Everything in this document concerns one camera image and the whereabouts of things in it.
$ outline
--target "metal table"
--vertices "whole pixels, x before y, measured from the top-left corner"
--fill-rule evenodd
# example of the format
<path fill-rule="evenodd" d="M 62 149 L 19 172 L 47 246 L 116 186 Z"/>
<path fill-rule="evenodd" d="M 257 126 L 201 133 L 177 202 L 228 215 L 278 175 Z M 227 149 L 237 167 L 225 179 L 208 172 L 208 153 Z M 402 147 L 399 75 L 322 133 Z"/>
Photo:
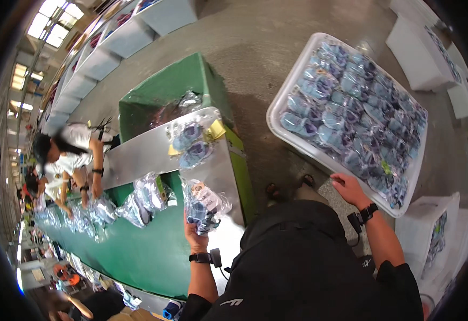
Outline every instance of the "metal table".
<path fill-rule="evenodd" d="M 190 121 L 200 121 L 201 124 L 204 124 L 204 128 L 208 128 L 217 119 L 221 119 L 219 111 L 214 107 L 207 107 L 145 132 L 109 151 L 104 158 L 105 169 L 102 187 L 112 189 L 132 183 L 149 171 L 163 174 L 179 170 L 178 159 L 171 159 L 168 156 L 169 133 Z M 232 210 L 226 216 L 221 217 L 218 228 L 209 234 L 208 246 L 208 250 L 220 249 L 223 267 L 227 267 L 232 265 L 232 260 L 240 251 L 239 242 L 244 232 L 243 214 L 236 178 L 232 169 L 231 151 L 225 135 L 214 142 L 213 148 L 214 151 L 204 164 L 193 169 L 180 170 L 179 173 L 185 179 L 198 179 L 205 182 L 217 193 L 224 192 L 232 203 Z M 86 268 L 95 271 L 90 266 L 86 266 Z M 218 293 L 221 295 L 225 290 L 227 280 L 221 271 L 214 267 L 212 267 L 212 274 L 218 287 Z M 142 300 L 141 307 L 148 311 L 161 314 L 169 302 L 169 298 L 141 291 L 129 285 L 123 286 L 138 296 Z"/>

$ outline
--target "black t-shirt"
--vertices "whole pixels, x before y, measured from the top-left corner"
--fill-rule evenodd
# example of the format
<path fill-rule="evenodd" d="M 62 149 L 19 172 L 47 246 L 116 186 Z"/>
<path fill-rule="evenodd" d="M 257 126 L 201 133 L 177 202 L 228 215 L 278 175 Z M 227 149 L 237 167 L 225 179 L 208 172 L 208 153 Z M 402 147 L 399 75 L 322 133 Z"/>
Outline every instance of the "black t-shirt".
<path fill-rule="evenodd" d="M 95 292 L 83 300 L 82 304 L 93 313 L 93 321 L 107 321 L 125 307 L 122 295 L 111 290 Z M 89 320 L 75 306 L 71 307 L 68 315 L 74 321 Z"/>
<path fill-rule="evenodd" d="M 249 227 L 243 236 L 225 293 L 214 304 L 190 294 L 179 320 L 423 320 L 409 266 L 385 261 L 374 279 L 348 246 L 335 212 L 314 203 L 293 202 L 272 211 L 284 221 L 303 222 L 304 211 L 320 215 L 312 227 L 260 228 L 257 219 L 259 228 Z M 247 246 L 246 233 L 254 230 L 262 236 Z"/>

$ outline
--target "concrete floor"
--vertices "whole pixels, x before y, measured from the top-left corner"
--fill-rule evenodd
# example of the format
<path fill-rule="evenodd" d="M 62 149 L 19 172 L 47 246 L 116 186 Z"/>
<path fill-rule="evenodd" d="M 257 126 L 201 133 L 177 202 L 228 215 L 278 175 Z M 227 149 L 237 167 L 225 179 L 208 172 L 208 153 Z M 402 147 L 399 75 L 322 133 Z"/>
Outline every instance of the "concrete floor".
<path fill-rule="evenodd" d="M 118 101 L 165 66 L 200 51 L 225 78 L 235 122 L 245 145 L 248 168 L 260 211 L 264 187 L 274 182 L 286 194 L 298 178 L 312 174 L 320 193 L 338 212 L 349 240 L 356 234 L 346 220 L 354 208 L 331 187 L 326 173 L 289 151 L 269 131 L 265 114 L 308 38 L 329 33 L 372 57 L 410 89 L 385 40 L 396 20 L 390 0 L 215 0 L 199 4 L 199 20 L 157 39 L 123 60 L 82 100 L 69 121 L 98 124 L 113 116 L 118 130 Z M 468 119 L 454 117 L 448 94 L 413 92 L 428 110 L 428 136 L 414 199 L 461 193 L 468 207 Z M 394 219 L 387 217 L 394 226 Z M 364 253 L 369 253 L 364 238 Z"/>

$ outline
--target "green conveyor belt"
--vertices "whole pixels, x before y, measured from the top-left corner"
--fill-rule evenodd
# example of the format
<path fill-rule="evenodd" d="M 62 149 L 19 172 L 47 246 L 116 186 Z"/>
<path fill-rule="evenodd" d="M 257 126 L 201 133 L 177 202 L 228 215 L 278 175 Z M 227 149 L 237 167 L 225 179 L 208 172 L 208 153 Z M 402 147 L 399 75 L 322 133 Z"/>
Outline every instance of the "green conveyor belt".
<path fill-rule="evenodd" d="M 118 218 L 106 225 L 108 238 L 96 243 L 87 234 L 74 234 L 67 227 L 40 227 L 65 250 L 75 253 L 84 264 L 97 271 L 147 292 L 184 299 L 190 272 L 189 244 L 183 233 L 182 188 L 177 171 L 161 177 L 175 191 L 178 205 L 158 213 L 143 229 Z M 127 184 L 107 193 L 121 204 L 131 191 L 132 184 Z M 60 211 L 58 214 L 63 222 L 63 214 Z"/>

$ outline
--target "window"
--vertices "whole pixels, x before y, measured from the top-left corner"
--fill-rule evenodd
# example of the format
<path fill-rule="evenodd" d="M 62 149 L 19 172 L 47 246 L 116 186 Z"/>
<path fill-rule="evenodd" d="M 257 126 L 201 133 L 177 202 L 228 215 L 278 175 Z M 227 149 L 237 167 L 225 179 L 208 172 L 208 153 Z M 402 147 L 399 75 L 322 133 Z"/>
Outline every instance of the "window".
<path fill-rule="evenodd" d="M 35 38 L 42 39 L 45 36 L 45 27 L 51 24 L 57 8 L 63 8 L 67 2 L 65 0 L 45 0 L 38 13 L 32 20 L 27 33 Z M 74 4 L 70 3 L 64 9 L 64 13 L 59 18 L 46 42 L 56 48 L 63 43 L 64 38 L 78 19 L 81 19 L 84 13 Z"/>
<path fill-rule="evenodd" d="M 16 100 L 11 100 L 11 105 L 19 108 L 21 103 L 19 101 L 16 101 Z M 29 104 L 26 104 L 26 103 L 23 103 L 23 109 L 26 109 L 26 110 L 33 110 L 34 107 L 32 105 L 29 105 Z"/>
<path fill-rule="evenodd" d="M 12 83 L 11 87 L 16 90 L 22 90 L 23 85 L 25 83 L 25 76 L 29 72 L 27 71 L 27 67 L 22 64 L 16 64 L 14 68 L 14 74 L 12 75 Z M 31 78 L 42 81 L 43 80 L 43 73 L 40 72 L 39 74 L 33 72 L 31 74 Z"/>

